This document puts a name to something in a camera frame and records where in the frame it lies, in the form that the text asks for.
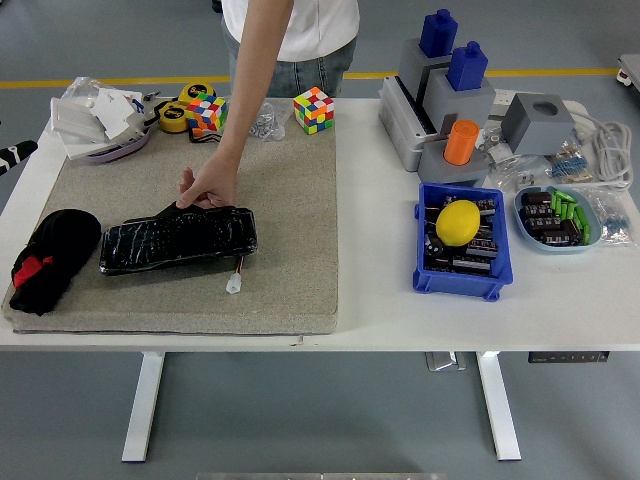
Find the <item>person's right hand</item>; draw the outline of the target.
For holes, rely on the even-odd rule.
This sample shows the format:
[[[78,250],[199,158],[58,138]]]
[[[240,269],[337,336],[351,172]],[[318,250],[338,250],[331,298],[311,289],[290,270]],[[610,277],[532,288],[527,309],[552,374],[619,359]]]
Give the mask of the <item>person's right hand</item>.
[[[240,159],[239,155],[216,151],[197,174],[190,167],[185,168],[176,207],[186,209],[195,205],[210,209],[234,205]]]

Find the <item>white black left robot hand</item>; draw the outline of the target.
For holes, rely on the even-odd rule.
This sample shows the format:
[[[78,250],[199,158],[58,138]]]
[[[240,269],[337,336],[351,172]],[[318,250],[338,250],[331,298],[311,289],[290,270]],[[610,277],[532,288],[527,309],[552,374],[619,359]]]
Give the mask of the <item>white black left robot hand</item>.
[[[33,140],[26,140],[0,150],[0,175],[6,174],[13,167],[28,159],[36,150],[38,144]]]

